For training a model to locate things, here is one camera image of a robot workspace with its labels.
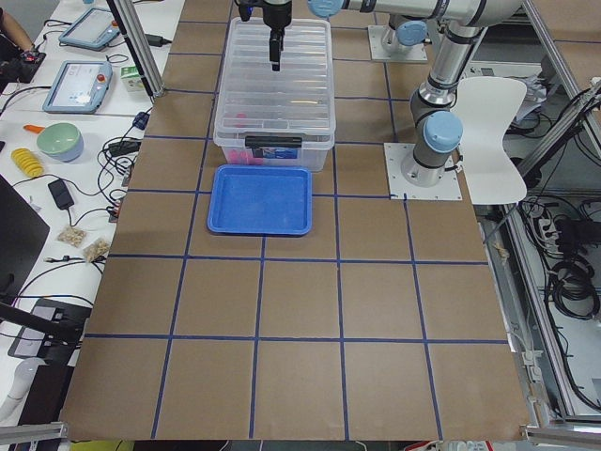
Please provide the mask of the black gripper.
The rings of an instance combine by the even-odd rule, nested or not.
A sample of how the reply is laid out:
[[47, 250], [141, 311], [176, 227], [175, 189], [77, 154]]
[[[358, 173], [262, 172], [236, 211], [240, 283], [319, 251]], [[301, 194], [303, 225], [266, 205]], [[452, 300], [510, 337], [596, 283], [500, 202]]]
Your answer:
[[263, 22], [270, 30], [269, 58], [273, 71], [281, 70], [285, 29], [292, 21], [292, 2], [289, 0], [238, 0], [235, 1], [243, 22], [251, 19], [255, 8], [262, 10]]

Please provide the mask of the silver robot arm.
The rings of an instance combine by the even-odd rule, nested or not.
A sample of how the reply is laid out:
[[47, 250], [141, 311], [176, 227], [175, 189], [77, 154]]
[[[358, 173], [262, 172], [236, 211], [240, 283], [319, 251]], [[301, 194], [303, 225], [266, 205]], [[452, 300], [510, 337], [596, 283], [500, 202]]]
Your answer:
[[459, 145], [460, 119], [450, 112], [460, 75], [470, 62], [484, 30], [511, 17], [519, 1], [310, 1], [309, 9], [330, 18], [342, 9], [372, 11], [447, 23], [439, 52], [427, 79], [414, 91], [410, 109], [417, 142], [401, 163], [403, 177], [411, 184], [432, 187]]

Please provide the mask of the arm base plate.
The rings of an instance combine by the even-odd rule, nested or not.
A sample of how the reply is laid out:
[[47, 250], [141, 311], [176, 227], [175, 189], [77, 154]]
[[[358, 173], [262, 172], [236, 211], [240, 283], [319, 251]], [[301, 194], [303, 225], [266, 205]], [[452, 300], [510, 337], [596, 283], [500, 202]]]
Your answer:
[[398, 200], [461, 201], [458, 175], [451, 155], [444, 166], [425, 168], [414, 160], [411, 143], [385, 143], [390, 198]]
[[401, 44], [388, 25], [369, 25], [368, 38], [371, 59], [377, 62], [425, 64], [427, 54], [423, 43]]

